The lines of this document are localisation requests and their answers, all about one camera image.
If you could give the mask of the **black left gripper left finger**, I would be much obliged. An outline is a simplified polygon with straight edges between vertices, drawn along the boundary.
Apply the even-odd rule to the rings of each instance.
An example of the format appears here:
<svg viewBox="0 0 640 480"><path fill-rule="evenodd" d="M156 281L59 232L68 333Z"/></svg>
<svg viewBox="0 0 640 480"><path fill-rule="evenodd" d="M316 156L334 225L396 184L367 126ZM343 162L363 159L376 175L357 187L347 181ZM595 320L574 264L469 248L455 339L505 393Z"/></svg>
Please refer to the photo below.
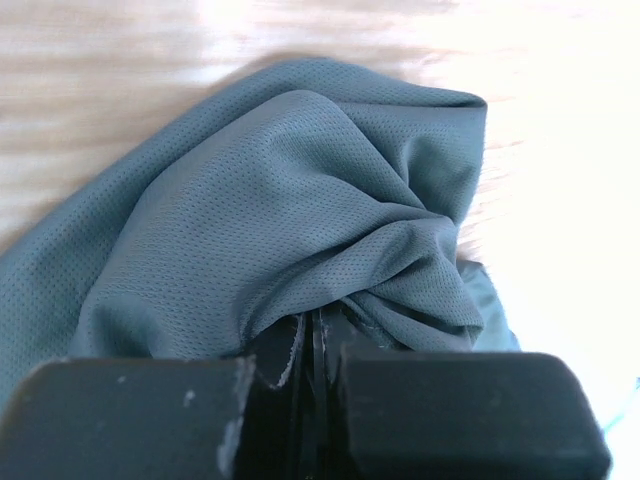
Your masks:
<svg viewBox="0 0 640 480"><path fill-rule="evenodd" d="M29 373L1 421L5 479L292 479L307 323L218 360L65 359Z"/></svg>

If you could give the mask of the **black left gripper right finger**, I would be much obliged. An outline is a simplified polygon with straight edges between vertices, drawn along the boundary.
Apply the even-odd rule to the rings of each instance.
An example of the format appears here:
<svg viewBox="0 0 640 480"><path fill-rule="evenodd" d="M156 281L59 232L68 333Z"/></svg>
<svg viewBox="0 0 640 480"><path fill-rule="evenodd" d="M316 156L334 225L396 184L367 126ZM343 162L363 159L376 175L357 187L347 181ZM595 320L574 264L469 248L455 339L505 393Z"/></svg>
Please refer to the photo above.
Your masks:
<svg viewBox="0 0 640 480"><path fill-rule="evenodd" d="M377 347L312 316L319 479L603 479L611 454L573 372L542 353Z"/></svg>

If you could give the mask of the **dark grey t-shirt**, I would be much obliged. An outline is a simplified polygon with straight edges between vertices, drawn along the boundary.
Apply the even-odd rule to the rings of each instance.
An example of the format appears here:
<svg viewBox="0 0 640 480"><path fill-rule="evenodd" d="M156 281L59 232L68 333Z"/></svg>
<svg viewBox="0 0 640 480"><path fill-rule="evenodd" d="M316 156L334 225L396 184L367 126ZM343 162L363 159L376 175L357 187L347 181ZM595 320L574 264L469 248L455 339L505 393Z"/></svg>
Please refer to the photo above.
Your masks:
<svg viewBox="0 0 640 480"><path fill-rule="evenodd" d="M319 58L214 94L2 255L2 396L54 358L223 357L334 303L384 348L515 349L456 256L486 113Z"/></svg>

